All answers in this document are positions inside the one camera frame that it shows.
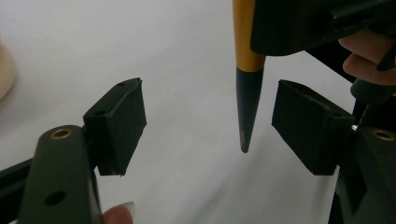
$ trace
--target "round hole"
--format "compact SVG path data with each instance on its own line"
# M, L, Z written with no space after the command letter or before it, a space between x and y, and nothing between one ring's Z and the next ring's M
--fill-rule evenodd
M101 110L95 113L95 116L103 116L106 113L106 111Z
M59 129L55 132L51 133L49 136L52 140L60 140L64 139L70 135L72 135L73 131L71 129Z
M61 201L63 201L65 197L66 197L66 192L64 192L63 190L56 191L54 193L51 193L46 198L45 204L47 206L56 205L56 204L60 203Z
M374 131L373 131L373 134L374 134L377 138L382 139L382 140L384 140L384 141L390 141L390 142L391 142L391 141L396 140L396 137L395 137L393 134L388 133L388 132L386 132L386 131L374 130Z

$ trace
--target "beige round object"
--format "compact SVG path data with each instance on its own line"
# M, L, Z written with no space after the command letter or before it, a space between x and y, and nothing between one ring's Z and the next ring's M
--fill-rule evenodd
M15 63L8 48L0 42L0 99L2 99L15 79Z

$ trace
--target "human finger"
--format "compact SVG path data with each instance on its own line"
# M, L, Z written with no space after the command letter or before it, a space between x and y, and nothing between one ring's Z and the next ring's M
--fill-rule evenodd
M379 72L376 63L367 60L356 53L352 53L343 64L344 71L353 77L383 86L396 85L396 72L394 69Z
M340 39L339 43L345 49L378 64L396 43L396 40L388 36L376 34L368 28L363 28L354 35Z
M105 224L134 224L134 203L124 203L108 209L104 214Z

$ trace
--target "tapered black tip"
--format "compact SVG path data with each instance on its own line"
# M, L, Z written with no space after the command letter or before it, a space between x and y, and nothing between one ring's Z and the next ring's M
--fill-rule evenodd
M247 153L253 133L254 121L262 93L263 69L244 72L236 68L236 100L238 104L239 139L241 149Z

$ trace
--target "white table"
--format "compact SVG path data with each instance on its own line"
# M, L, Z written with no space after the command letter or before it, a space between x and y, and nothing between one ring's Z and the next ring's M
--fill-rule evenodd
M239 149L232 5L225 0L0 2L18 76L0 102L0 169L33 157L51 128L141 77L148 126L126 176L99 177L103 210L135 223L327 223L336 176L313 176L271 126L288 79L352 110L350 84L305 52L267 59L248 154Z

